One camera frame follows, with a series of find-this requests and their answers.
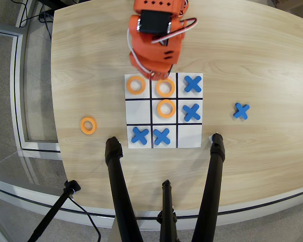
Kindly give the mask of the orange moving gripper finger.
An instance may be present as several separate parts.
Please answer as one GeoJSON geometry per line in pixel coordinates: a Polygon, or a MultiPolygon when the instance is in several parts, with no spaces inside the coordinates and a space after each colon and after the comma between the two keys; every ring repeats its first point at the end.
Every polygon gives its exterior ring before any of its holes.
{"type": "Polygon", "coordinates": [[[149,70],[142,70],[142,74],[150,81],[159,81],[165,80],[169,77],[171,73],[173,65],[170,66],[167,72],[156,72],[156,71],[149,71],[149,70]]]}

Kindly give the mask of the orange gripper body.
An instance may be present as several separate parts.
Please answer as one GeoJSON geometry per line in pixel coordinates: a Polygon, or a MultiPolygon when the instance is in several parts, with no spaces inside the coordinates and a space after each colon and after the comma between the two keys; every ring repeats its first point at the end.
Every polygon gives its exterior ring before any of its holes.
{"type": "Polygon", "coordinates": [[[178,63],[184,34],[169,38],[167,45],[152,43],[151,34],[138,32],[131,34],[132,49],[147,70],[169,70],[171,65],[178,63]]]}

